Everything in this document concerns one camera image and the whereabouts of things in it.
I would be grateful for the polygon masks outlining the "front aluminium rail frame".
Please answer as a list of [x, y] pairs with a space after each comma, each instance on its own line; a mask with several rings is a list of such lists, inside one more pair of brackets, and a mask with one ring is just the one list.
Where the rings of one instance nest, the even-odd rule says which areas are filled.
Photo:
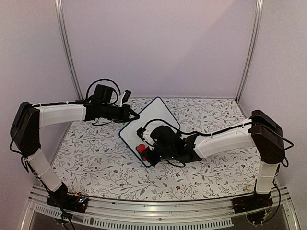
[[84, 213], [71, 213], [47, 204], [47, 193], [34, 186], [29, 194], [22, 230], [301, 230], [285, 186], [271, 192], [268, 221], [256, 223], [261, 209], [236, 213], [232, 198], [194, 201], [141, 202], [91, 197]]

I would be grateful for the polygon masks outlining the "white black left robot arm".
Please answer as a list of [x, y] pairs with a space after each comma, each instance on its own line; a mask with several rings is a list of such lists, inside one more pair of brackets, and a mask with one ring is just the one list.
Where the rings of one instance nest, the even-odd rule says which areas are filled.
[[44, 187], [53, 192], [52, 199], [61, 208], [71, 204], [66, 194], [67, 187], [57, 176], [43, 152], [43, 131], [52, 126], [72, 122], [89, 122], [105, 119], [111, 123], [127, 123], [139, 119], [139, 115], [127, 104], [129, 90], [121, 92], [119, 87], [98, 84], [92, 95], [82, 100], [37, 103], [21, 102], [13, 120], [10, 145], [22, 157], [25, 168], [32, 170]]

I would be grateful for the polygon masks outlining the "small whiteboard blue frame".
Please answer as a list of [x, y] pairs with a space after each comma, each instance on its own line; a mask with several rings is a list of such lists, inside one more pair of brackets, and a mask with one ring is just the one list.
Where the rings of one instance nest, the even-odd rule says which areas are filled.
[[138, 161], [144, 167], [150, 168], [150, 163], [143, 161], [136, 150], [136, 147], [140, 144], [144, 144], [146, 147], [148, 147], [147, 143], [143, 142], [141, 138], [138, 137], [137, 130], [139, 128], [145, 128], [146, 132], [149, 133], [158, 126], [165, 124], [164, 122], [154, 121], [149, 125], [146, 125], [147, 122], [153, 119], [162, 119], [174, 126], [176, 129], [180, 129], [180, 124], [161, 97], [155, 97], [152, 101], [150, 101], [149, 104], [139, 112], [139, 116], [139, 119], [127, 123], [119, 131], [119, 137], [126, 144], [129, 150], [131, 150], [131, 152], [136, 156]]

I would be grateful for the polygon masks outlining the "right rear aluminium post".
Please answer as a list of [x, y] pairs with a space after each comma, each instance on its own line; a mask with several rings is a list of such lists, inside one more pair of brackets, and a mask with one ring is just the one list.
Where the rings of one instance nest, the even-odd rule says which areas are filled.
[[241, 77], [239, 88], [236, 94], [236, 101], [238, 104], [241, 101], [241, 98], [242, 98], [242, 95], [245, 89], [245, 85], [247, 83], [252, 60], [254, 57], [254, 52], [256, 49], [257, 39], [259, 35], [259, 30], [260, 30], [262, 11], [263, 11], [263, 0], [256, 0], [255, 14], [254, 14], [253, 26], [252, 26], [252, 31], [251, 31], [250, 43], [248, 46], [247, 58], [244, 64], [242, 77]]

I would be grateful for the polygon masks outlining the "aluminium post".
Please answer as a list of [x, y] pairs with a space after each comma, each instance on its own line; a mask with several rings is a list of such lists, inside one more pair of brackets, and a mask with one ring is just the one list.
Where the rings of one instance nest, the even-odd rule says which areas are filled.
[[247, 58], [244, 64], [242, 77], [241, 77], [239, 88], [236, 94], [236, 101], [238, 104], [241, 101], [241, 98], [242, 98], [242, 95], [245, 89], [245, 85], [247, 83], [252, 60], [254, 57], [254, 52], [256, 49], [257, 39], [259, 35], [259, 30], [260, 30], [262, 11], [263, 11], [263, 0], [256, 0], [255, 14], [254, 14], [253, 26], [252, 26], [252, 31], [251, 31], [250, 43], [248, 46]]
[[68, 38], [68, 33], [66, 29], [66, 24], [65, 24], [65, 17], [64, 17], [64, 10], [63, 10], [63, 2], [62, 0], [55, 0], [55, 10], [56, 10], [56, 15], [57, 15], [57, 20], [59, 24], [59, 33], [60, 37], [62, 40], [62, 45], [63, 45], [63, 50], [65, 54], [65, 58], [67, 61], [69, 73], [71, 76], [72, 80], [72, 85], [75, 90], [76, 96], [79, 100], [83, 99], [83, 94], [82, 90], [80, 87], [80, 83], [76, 74], [74, 62], [73, 62], [73, 57], [71, 53], [71, 48], [69, 44], [69, 38]]

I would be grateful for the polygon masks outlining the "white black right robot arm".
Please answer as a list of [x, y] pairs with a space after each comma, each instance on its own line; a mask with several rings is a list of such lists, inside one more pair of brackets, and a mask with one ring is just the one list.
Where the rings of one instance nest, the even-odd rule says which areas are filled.
[[285, 158], [285, 138], [282, 128], [261, 110], [252, 111], [242, 123], [213, 133], [193, 131], [184, 133], [165, 120], [162, 125], [148, 130], [153, 119], [137, 130], [137, 136], [148, 147], [138, 150], [141, 158], [155, 166], [161, 160], [176, 160], [182, 165], [200, 161], [216, 153], [244, 147], [255, 147], [260, 154], [260, 168], [255, 193], [248, 199], [252, 209], [267, 200], [278, 165]]

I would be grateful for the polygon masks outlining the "red whiteboard eraser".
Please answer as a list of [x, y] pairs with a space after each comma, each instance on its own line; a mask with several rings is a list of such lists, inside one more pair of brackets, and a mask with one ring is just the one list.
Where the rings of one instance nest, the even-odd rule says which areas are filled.
[[140, 158], [143, 161], [146, 161], [146, 146], [144, 144], [140, 144], [136, 147], [136, 151], [139, 153]]

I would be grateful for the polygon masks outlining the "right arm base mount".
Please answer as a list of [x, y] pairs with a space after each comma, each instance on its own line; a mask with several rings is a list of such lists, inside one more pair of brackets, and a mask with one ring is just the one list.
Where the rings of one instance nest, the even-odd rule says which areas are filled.
[[260, 208], [265, 208], [273, 204], [271, 194], [253, 193], [248, 196], [232, 199], [232, 208], [234, 212], [243, 213], [253, 211]]

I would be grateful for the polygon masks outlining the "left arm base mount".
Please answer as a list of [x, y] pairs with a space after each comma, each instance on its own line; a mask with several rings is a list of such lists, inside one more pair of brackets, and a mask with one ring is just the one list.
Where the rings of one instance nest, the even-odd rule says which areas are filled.
[[88, 198], [88, 195], [84, 195], [81, 192], [69, 193], [67, 186], [62, 182], [55, 192], [48, 192], [47, 204], [64, 210], [85, 213], [88, 206]]

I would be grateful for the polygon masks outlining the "left rear aluminium post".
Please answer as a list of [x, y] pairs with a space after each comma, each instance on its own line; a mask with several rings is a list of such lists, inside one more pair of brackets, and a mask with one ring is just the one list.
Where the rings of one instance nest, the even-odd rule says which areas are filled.
[[73, 57], [71, 53], [71, 48], [69, 44], [69, 38], [68, 38], [68, 33], [66, 29], [66, 24], [65, 24], [65, 17], [64, 17], [64, 10], [63, 10], [63, 2], [62, 0], [55, 0], [55, 10], [56, 10], [56, 15], [57, 15], [57, 20], [59, 24], [59, 33], [60, 37], [62, 40], [62, 45], [63, 45], [63, 50], [65, 54], [65, 58], [67, 61], [69, 73], [71, 76], [72, 80], [72, 85], [75, 90], [76, 96], [79, 100], [83, 99], [83, 94], [82, 90], [80, 87], [80, 83], [76, 74], [74, 62], [73, 62]]

